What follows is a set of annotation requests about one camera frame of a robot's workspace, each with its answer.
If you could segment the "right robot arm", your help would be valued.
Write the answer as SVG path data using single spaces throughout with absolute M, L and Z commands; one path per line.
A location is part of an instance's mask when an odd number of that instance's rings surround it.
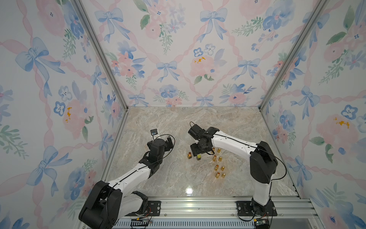
M 253 212 L 263 216 L 271 208 L 270 191 L 278 161 L 267 142 L 253 143 L 230 136 L 217 128 L 208 130 L 194 125 L 188 134 L 196 141 L 190 145 L 193 156 L 213 152 L 221 148 L 234 153 L 250 164 L 250 175 L 254 179 L 254 195 L 251 200 Z

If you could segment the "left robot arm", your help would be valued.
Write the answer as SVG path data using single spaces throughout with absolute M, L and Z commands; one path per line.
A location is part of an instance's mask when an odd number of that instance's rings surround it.
M 160 168 L 165 152 L 174 149 L 175 138 L 166 136 L 166 140 L 158 136 L 148 142 L 149 151 L 132 170 L 114 180 L 97 182 L 79 213 L 79 221 L 91 229 L 111 229 L 121 217 L 131 213 L 143 215 L 148 197 L 134 189 L 152 177 Z

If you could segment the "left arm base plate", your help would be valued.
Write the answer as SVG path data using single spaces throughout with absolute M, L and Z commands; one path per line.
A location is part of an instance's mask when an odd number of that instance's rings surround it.
M 127 216 L 131 217 L 155 217 L 160 216 L 161 212 L 161 201 L 147 201 L 143 203 L 141 208 L 137 212 L 129 213 Z

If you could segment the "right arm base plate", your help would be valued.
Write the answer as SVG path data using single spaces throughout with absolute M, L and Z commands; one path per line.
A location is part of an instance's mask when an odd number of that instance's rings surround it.
M 272 200 L 269 200 L 265 206 L 262 206 L 255 201 L 237 201 L 236 208 L 240 217 L 256 216 L 277 216 L 277 210 Z

